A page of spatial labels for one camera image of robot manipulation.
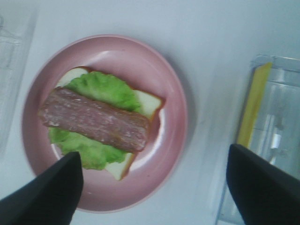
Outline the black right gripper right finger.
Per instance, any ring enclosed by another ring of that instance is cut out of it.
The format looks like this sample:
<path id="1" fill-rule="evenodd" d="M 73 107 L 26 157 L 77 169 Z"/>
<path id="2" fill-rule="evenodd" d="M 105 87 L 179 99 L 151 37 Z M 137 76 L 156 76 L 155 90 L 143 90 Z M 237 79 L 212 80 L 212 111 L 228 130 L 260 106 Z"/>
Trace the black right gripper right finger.
<path id="1" fill-rule="evenodd" d="M 226 181 L 245 224 L 300 223 L 300 181 L 242 145 L 229 148 Z"/>

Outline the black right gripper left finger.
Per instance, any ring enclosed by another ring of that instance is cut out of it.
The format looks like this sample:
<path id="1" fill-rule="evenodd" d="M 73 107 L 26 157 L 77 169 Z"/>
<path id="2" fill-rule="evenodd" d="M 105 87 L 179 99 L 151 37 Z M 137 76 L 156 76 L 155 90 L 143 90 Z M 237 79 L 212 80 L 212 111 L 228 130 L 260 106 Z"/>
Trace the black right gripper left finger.
<path id="1" fill-rule="evenodd" d="M 2 225 L 68 225 L 83 190 L 80 155 L 68 153 L 0 201 Z"/>

